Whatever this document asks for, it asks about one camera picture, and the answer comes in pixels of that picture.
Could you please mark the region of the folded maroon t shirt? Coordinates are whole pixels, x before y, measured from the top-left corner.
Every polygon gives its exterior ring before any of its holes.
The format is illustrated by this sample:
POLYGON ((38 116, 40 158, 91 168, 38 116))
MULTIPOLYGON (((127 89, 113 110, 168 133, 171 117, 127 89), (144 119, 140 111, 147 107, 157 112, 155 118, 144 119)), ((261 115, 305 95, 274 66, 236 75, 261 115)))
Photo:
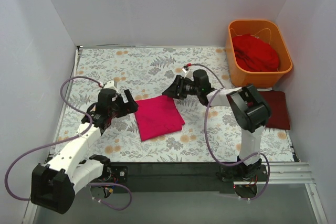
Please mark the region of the folded maroon t shirt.
POLYGON ((282 91, 260 91, 260 94, 271 108, 271 117, 266 127, 290 130, 290 120, 286 104, 286 95, 282 91))

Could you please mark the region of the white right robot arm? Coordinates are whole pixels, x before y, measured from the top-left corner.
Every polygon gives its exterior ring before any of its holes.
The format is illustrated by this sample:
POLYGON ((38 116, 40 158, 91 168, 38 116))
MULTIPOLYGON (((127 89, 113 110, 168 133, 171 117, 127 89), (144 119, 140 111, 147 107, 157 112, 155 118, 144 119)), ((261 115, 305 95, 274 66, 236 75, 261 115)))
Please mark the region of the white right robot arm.
POLYGON ((219 178, 222 180, 251 180, 257 177, 266 158, 260 153, 261 136, 271 116, 271 109, 257 88, 249 84, 242 88, 215 89, 205 70, 187 71, 178 75, 173 83, 163 91, 163 95, 183 100, 194 95, 199 102, 211 108, 230 107, 237 124, 241 128, 241 148, 235 163, 219 162, 219 178))

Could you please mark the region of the orange plastic basket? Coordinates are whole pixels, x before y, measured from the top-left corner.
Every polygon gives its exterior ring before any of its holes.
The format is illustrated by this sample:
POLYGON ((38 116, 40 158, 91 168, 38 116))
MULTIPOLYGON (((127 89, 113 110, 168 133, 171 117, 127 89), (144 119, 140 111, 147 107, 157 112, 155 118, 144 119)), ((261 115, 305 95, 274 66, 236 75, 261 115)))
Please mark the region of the orange plastic basket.
POLYGON ((279 27, 264 19, 238 19, 228 25, 225 44, 230 79, 235 86, 254 84, 257 88, 272 88, 281 77, 289 73, 292 68, 291 56, 287 50, 279 27), (236 36, 250 34, 269 43, 279 56, 279 69, 275 72, 250 72, 241 68, 235 57, 232 39, 236 36))

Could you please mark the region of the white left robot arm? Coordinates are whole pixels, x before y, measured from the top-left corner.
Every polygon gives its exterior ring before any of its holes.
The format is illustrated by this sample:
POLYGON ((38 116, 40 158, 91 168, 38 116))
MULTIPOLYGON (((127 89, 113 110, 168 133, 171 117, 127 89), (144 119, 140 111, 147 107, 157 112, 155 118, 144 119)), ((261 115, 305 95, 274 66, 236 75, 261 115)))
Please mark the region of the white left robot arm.
POLYGON ((79 124, 77 137, 45 165, 37 165, 32 172, 31 196, 33 204, 59 214, 66 213, 75 195, 87 185, 102 187, 107 194, 120 183, 110 159, 84 155, 102 137, 115 118, 121 118, 138 110, 129 90, 121 95, 115 88, 103 88, 98 101, 84 113, 79 124))

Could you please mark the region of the aluminium frame rail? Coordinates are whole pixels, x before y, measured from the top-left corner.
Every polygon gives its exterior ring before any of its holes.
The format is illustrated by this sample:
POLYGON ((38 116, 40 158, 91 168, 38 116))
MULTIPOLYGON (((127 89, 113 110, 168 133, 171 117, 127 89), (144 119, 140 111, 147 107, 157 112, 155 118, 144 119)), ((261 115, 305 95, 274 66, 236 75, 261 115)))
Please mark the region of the aluminium frame rail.
POLYGON ((327 223, 307 163, 260 165, 243 179, 216 163, 115 163, 122 188, 84 188, 59 214, 29 223, 327 223))

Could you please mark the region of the red t shirt in basket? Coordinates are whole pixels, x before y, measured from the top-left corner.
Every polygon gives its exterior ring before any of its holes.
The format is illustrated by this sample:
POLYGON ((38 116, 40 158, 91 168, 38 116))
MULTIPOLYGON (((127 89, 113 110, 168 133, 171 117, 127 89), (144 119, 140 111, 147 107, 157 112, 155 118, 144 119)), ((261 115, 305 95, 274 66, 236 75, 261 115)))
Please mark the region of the red t shirt in basket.
POLYGON ((277 52, 261 39, 249 34, 232 39, 237 64, 250 72, 276 72, 280 66, 277 52))

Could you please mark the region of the pink t shirt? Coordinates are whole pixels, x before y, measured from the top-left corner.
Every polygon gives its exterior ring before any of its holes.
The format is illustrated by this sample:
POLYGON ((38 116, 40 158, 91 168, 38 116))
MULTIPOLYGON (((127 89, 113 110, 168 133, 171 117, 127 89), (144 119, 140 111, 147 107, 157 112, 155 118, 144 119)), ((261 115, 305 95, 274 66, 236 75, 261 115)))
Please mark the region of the pink t shirt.
POLYGON ((165 95, 137 101, 135 119, 141 141, 182 130, 185 124, 172 98, 165 95))

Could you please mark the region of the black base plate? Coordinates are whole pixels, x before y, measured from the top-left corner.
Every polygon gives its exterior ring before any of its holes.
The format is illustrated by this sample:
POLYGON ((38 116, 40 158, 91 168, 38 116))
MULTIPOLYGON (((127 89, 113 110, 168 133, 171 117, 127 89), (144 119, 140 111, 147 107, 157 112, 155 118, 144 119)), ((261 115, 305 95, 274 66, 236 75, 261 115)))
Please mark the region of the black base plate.
POLYGON ((255 188, 267 179, 261 165, 253 179, 243 178, 237 167, 218 163, 111 163, 111 182, 129 188, 133 193, 219 192, 233 194, 235 185, 255 188))

